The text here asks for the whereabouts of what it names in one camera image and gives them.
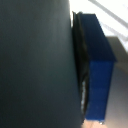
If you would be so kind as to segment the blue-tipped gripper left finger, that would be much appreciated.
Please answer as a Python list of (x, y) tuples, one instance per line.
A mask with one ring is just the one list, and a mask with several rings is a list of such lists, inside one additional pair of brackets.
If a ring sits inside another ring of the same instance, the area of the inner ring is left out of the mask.
[(0, 128), (80, 128), (68, 0), (0, 0)]

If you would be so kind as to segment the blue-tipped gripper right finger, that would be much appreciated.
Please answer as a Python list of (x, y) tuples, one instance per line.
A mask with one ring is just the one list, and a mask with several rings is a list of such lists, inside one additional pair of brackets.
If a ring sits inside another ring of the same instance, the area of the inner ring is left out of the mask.
[(95, 14), (73, 13), (72, 34), (82, 118), (104, 121), (116, 57)]

